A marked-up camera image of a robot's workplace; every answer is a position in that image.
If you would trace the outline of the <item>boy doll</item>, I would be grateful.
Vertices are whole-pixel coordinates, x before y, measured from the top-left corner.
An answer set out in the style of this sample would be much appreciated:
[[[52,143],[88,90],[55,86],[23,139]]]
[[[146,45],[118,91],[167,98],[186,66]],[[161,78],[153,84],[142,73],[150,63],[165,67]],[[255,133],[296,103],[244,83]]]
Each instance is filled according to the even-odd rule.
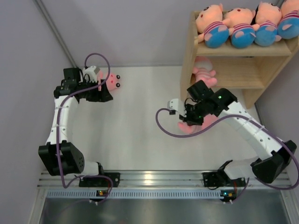
[[[299,0],[285,0],[280,9],[282,19],[278,24],[278,35],[282,39],[299,36]]]

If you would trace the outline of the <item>boy doll shelved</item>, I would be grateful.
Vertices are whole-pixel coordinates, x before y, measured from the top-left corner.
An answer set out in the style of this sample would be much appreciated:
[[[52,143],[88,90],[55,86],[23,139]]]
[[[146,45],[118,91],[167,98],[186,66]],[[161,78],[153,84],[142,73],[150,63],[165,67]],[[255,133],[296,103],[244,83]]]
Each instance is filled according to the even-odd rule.
[[[227,21],[223,22],[223,5],[213,4],[202,10],[196,18],[199,42],[209,48],[218,48],[229,37]]]
[[[243,49],[254,42],[256,31],[260,28],[259,24],[252,24],[255,15],[255,10],[241,7],[231,9],[224,14],[223,22],[229,29],[231,43],[235,48]]]

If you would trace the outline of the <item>pink striped plush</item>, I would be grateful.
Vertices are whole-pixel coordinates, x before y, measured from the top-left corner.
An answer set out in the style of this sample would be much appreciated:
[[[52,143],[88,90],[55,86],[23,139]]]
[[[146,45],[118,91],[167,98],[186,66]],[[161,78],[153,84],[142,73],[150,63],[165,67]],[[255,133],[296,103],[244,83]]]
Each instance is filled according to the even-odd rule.
[[[101,83],[102,80],[106,79],[108,73],[104,74],[102,71],[99,71],[97,74],[98,82]],[[106,81],[106,86],[109,91],[113,91],[115,89],[120,88],[120,76],[114,73],[110,73],[108,80]]]
[[[216,71],[207,57],[197,56],[195,58],[192,74],[195,75],[196,82],[202,80],[208,88],[217,84]]]
[[[213,124],[218,118],[214,115],[207,115],[204,117],[204,122],[202,125],[188,126],[185,122],[178,122],[179,129],[185,134],[192,134],[206,129],[208,126]]]

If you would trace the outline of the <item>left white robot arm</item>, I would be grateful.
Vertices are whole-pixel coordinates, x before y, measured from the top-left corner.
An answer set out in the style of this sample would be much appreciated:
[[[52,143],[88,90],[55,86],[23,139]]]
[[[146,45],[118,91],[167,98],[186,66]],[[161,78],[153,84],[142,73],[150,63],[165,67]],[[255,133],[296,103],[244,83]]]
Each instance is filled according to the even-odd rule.
[[[64,79],[54,90],[55,112],[50,135],[38,154],[51,176],[89,175],[94,186],[106,180],[99,162],[87,161],[72,143],[73,123],[80,100],[104,103],[113,100],[110,94],[120,86],[119,76],[104,74],[98,66],[86,69],[64,69]]]

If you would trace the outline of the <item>boy doll back corner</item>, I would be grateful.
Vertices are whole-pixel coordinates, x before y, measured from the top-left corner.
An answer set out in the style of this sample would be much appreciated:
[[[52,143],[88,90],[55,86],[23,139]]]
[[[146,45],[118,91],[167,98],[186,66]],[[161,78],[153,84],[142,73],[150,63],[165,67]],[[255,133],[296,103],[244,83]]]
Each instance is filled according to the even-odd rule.
[[[282,37],[278,35],[278,24],[281,19],[282,13],[279,7],[260,1],[253,20],[254,24],[260,26],[256,31],[254,42],[259,46],[268,47],[280,41]]]

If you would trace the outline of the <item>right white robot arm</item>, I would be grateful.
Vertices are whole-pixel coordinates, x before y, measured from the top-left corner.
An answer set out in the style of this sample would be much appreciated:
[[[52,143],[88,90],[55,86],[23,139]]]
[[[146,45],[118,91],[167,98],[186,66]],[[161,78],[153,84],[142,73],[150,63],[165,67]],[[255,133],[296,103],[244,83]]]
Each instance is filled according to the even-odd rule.
[[[270,135],[269,131],[250,116],[237,97],[228,89],[209,89],[198,81],[187,90],[194,104],[173,99],[169,106],[179,113],[180,120],[188,127],[202,125],[204,117],[214,115],[225,121],[254,149],[256,157],[241,161],[227,161],[220,168],[218,180],[229,185],[238,178],[257,178],[271,184],[289,165],[297,146],[293,141],[283,142]]]

